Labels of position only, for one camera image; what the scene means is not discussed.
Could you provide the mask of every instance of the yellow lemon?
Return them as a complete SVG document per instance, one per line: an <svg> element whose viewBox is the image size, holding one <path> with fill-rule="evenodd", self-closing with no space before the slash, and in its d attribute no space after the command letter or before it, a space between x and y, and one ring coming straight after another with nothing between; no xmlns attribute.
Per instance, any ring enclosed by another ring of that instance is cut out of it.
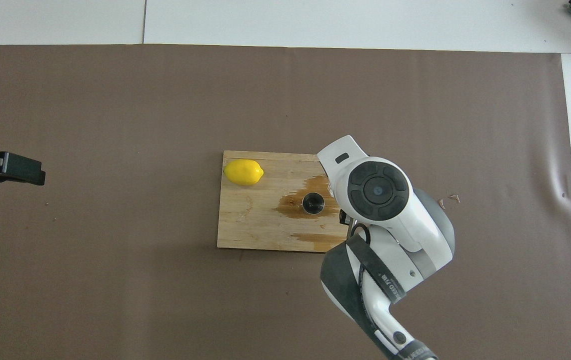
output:
<svg viewBox="0 0 571 360"><path fill-rule="evenodd" d="M263 169L258 162L249 159L236 159L223 169L225 177L237 185L254 185L263 176Z"/></svg>

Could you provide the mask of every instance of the wooden board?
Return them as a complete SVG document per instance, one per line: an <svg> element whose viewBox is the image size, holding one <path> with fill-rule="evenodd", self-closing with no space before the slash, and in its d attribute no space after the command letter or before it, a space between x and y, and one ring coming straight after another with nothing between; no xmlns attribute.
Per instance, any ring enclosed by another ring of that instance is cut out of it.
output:
<svg viewBox="0 0 571 360"><path fill-rule="evenodd" d="M251 186L230 182L223 168L236 159L255 160L265 174ZM319 214L308 214L302 207L304 196L311 192L324 198ZM339 211L317 155L223 152L219 248L324 253L346 239L348 227L339 223Z"/></svg>

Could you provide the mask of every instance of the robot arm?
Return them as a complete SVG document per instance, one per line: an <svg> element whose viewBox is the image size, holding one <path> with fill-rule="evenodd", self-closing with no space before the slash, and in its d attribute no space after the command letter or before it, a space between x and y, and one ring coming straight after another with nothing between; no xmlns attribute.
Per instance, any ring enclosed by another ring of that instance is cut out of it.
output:
<svg viewBox="0 0 571 360"><path fill-rule="evenodd" d="M436 359L389 307L452 259L452 224L398 166L367 156L351 136L318 157L348 219L342 223L358 223L326 253L320 277L327 295L388 359Z"/></svg>
<svg viewBox="0 0 571 360"><path fill-rule="evenodd" d="M0 183L6 181L43 185L46 172L41 170L40 161L0 151Z"/></svg>

